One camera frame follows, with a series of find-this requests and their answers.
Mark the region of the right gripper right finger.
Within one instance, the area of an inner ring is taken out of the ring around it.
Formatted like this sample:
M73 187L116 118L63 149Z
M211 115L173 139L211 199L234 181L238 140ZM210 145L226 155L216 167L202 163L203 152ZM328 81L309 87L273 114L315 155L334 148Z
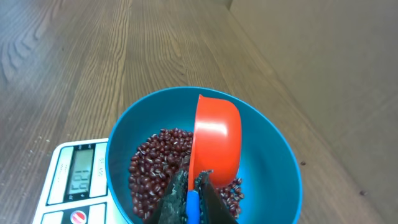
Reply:
M238 224L210 181L211 170L202 171L195 179L200 202L200 224Z

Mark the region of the orange measuring scoop blue handle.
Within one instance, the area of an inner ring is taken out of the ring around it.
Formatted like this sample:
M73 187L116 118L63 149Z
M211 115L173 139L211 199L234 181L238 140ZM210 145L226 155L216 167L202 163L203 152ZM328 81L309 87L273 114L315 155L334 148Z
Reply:
M211 171L215 187L226 187L236 177L241 160L242 127L237 107L228 100L198 97L187 184L187 223L200 222L195 178Z

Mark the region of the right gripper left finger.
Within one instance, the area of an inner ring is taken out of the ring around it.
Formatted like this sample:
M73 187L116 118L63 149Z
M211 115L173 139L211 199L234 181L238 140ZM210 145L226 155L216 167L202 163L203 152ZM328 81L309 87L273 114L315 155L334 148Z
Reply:
M178 171L167 186L154 213L145 224L186 224L188 172Z

